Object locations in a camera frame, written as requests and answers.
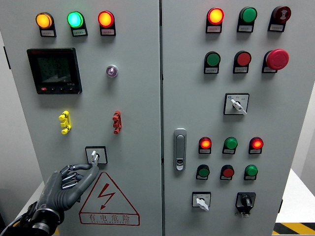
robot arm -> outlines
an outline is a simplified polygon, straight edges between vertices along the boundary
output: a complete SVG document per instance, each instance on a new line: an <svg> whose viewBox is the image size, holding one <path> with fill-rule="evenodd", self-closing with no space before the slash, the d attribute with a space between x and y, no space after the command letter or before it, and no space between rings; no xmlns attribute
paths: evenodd
<svg viewBox="0 0 315 236"><path fill-rule="evenodd" d="M55 171L45 184L38 202L30 205L28 211L16 220L16 226L9 225L0 236L50 236L64 220L64 211L80 202L82 194L98 174L96 158L89 165L69 165L60 172ZM76 170L89 170L85 176Z"/></svg>

gray metal panel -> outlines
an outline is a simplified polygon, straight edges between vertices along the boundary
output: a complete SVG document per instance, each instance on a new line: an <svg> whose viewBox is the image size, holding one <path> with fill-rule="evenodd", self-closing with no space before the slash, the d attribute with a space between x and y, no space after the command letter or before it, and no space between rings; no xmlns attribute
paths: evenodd
<svg viewBox="0 0 315 236"><path fill-rule="evenodd" d="M0 3L0 29L44 180L67 164L85 163L85 146L105 145L108 165L101 170L140 214L140 226L81 225L78 213L87 191L65 213L61 235L161 235L158 0ZM115 16L116 37L99 35L97 16L103 10ZM40 37L35 16L43 11L54 17L57 38ZM66 21L71 11L84 15L89 36L72 37ZM37 95L26 50L62 47L76 49L82 94ZM119 69L114 79L105 75L110 64ZM61 134L58 120L64 110L73 124L67 135ZM112 121L116 110L123 123L117 136Z"/></svg>
<svg viewBox="0 0 315 236"><path fill-rule="evenodd" d="M279 5L288 5L291 19L283 33L267 32L270 15ZM240 10L258 11L253 33L236 33ZM221 7L225 13L222 33L206 35L207 12ZM163 102L165 235L251 236L270 235L293 160L308 101L314 84L314 1L164 0ZM261 74L266 52L283 48L290 54L286 68L277 74ZM252 55L248 74L232 74L235 54ZM218 75L204 75L207 52L221 56ZM248 92L248 115L223 116L225 93ZM173 132L187 130L186 169L173 167ZM199 155L198 141L212 139L212 154ZM238 140L235 155L222 154L223 142ZM249 141L264 141L261 155L248 155ZM207 164L207 181L196 180L200 164ZM230 164L232 181L220 180L221 167ZM255 164L256 181L244 181L244 169ZM209 212L191 207L193 191L211 191ZM238 192L255 192L249 218L235 215Z"/></svg>

green push button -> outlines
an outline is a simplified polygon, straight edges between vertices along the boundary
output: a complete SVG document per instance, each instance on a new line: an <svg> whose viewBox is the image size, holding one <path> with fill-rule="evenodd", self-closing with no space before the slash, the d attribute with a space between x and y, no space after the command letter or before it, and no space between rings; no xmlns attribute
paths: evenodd
<svg viewBox="0 0 315 236"><path fill-rule="evenodd" d="M207 177L210 174L210 171L208 169L200 169L198 173L201 177Z"/></svg>
<svg viewBox="0 0 315 236"><path fill-rule="evenodd" d="M253 7L245 7L241 11L241 19L246 23L253 22L257 18L257 11Z"/></svg>
<svg viewBox="0 0 315 236"><path fill-rule="evenodd" d="M246 167L245 173L248 176L256 176L258 174L258 169L255 165L249 165Z"/></svg>
<svg viewBox="0 0 315 236"><path fill-rule="evenodd" d="M216 66L220 63L220 56L217 53L211 53L207 57L207 63L210 66Z"/></svg>
<svg viewBox="0 0 315 236"><path fill-rule="evenodd" d="M224 141L224 145L230 149L230 150L233 150L237 147L237 140L236 138L233 138L233 137L230 137L230 138L227 138L225 141Z"/></svg>

digital power meter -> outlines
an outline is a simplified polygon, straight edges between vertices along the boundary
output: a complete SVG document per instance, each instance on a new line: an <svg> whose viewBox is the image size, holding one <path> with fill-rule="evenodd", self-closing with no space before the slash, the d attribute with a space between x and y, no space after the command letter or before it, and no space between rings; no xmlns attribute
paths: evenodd
<svg viewBox="0 0 315 236"><path fill-rule="evenodd" d="M38 94L82 92L75 48L27 49Z"/></svg>

electrical hazard triangle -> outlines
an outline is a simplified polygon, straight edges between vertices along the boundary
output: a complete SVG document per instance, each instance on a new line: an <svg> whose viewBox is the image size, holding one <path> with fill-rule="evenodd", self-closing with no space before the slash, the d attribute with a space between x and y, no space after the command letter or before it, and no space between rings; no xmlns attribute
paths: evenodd
<svg viewBox="0 0 315 236"><path fill-rule="evenodd" d="M118 185L100 173L80 212L81 224L140 225L140 215Z"/></svg>

